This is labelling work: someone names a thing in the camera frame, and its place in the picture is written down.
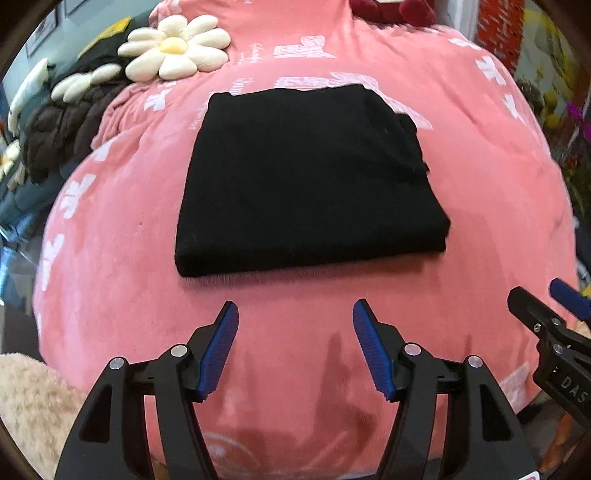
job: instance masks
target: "red brick wall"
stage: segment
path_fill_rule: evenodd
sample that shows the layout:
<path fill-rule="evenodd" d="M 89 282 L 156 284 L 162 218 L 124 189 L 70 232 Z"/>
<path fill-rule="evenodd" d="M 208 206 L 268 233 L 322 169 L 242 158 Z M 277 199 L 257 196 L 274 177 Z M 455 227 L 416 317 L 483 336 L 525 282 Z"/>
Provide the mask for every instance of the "red brick wall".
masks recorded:
<path fill-rule="evenodd" d="M 480 0 L 476 42 L 493 52 L 515 73 L 521 39 L 525 0 Z"/>

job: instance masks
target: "picture frame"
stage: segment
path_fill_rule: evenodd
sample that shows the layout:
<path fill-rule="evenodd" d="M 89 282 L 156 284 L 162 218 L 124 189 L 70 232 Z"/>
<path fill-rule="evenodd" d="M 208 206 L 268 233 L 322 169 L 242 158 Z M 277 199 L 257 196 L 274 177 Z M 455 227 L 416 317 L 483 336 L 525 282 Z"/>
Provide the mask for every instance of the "picture frame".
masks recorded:
<path fill-rule="evenodd" d="M 49 37 L 49 35 L 51 35 L 51 33 L 57 28 L 58 21 L 59 16 L 56 8 L 41 21 L 27 40 L 27 43 L 25 43 L 27 58 L 30 58 L 41 44 L 45 42 L 47 37 Z"/>
<path fill-rule="evenodd" d="M 64 14 L 69 17 L 85 2 L 86 0 L 64 0 Z"/>

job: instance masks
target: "white petal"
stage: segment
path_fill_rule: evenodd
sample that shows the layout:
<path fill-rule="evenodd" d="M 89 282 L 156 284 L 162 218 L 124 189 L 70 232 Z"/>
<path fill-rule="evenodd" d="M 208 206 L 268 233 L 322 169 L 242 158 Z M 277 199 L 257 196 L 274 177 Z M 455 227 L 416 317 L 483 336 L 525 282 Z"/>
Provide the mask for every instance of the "white petal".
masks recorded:
<path fill-rule="evenodd" d="M 228 55 L 223 50 L 201 45 L 190 47 L 185 56 L 195 62 L 200 72 L 213 72 L 228 61 Z"/>
<path fill-rule="evenodd" d="M 178 37 L 186 26 L 187 17 L 183 15 L 171 15 L 158 24 L 158 30 L 168 37 Z"/>
<path fill-rule="evenodd" d="M 157 46 L 158 42 L 155 40 L 129 41 L 119 47 L 117 55 L 119 57 L 139 57 L 142 53 Z"/>
<path fill-rule="evenodd" d="M 117 65 L 116 63 L 107 63 L 106 65 L 100 66 L 94 72 L 92 72 L 90 83 L 92 85 L 100 85 L 101 83 L 113 80 L 115 77 L 117 77 L 121 70 L 121 65 Z"/>
<path fill-rule="evenodd" d="M 189 22 L 189 24 L 181 32 L 181 38 L 190 40 L 195 35 L 213 30 L 217 27 L 217 17 L 213 15 L 199 15 Z"/>
<path fill-rule="evenodd" d="M 166 54 L 157 48 L 148 50 L 127 65 L 125 74 L 132 82 L 149 82 L 158 74 L 165 57 Z"/>
<path fill-rule="evenodd" d="M 160 78 L 178 80 L 197 73 L 197 66 L 185 55 L 166 55 L 160 67 Z"/>
<path fill-rule="evenodd" d="M 4 150 L 4 155 L 9 161 L 12 162 L 14 162 L 20 154 L 21 143 L 18 140 L 12 142 L 9 146 L 6 147 L 6 150 Z"/>
<path fill-rule="evenodd" d="M 139 41 L 139 40 L 155 40 L 155 41 L 163 41 L 166 38 L 166 35 L 163 34 L 161 31 L 156 30 L 155 28 L 150 27 L 141 27 L 132 30 L 129 36 L 127 37 L 128 41 Z"/>
<path fill-rule="evenodd" d="M 82 77 L 81 73 L 75 73 L 74 75 L 70 75 L 69 77 L 64 78 L 60 83 L 58 83 L 53 90 L 51 91 L 51 100 L 54 102 L 57 100 L 61 100 L 64 98 L 64 93 L 68 89 L 68 87 L 74 83 L 79 77 Z"/>
<path fill-rule="evenodd" d="M 90 89 L 91 73 L 85 73 L 77 78 L 65 91 L 64 102 L 74 103 Z"/>
<path fill-rule="evenodd" d="M 226 48 L 229 44 L 230 34 L 223 28 L 214 28 L 209 32 L 195 35 L 189 40 L 189 45 L 202 45 L 213 48 Z"/>

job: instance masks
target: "yellow flower center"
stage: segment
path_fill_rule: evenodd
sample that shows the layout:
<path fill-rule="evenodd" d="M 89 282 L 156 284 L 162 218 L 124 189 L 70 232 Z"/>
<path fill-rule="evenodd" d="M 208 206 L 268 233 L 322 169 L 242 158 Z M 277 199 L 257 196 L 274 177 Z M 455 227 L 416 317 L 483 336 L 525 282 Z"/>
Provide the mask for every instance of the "yellow flower center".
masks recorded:
<path fill-rule="evenodd" d="M 160 51 L 162 53 L 172 53 L 182 55 L 189 49 L 189 45 L 182 38 L 170 37 L 160 42 Z"/>

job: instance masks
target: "beige fluffy fabric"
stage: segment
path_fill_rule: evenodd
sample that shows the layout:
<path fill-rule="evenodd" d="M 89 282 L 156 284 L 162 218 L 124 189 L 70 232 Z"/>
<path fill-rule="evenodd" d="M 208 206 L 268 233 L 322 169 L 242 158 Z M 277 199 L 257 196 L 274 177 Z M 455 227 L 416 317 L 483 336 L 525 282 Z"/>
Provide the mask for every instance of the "beige fluffy fabric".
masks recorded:
<path fill-rule="evenodd" d="M 0 417 L 44 480 L 53 480 L 85 398 L 47 366 L 18 353 L 0 355 Z M 156 462 L 154 472 L 157 480 L 168 478 Z"/>

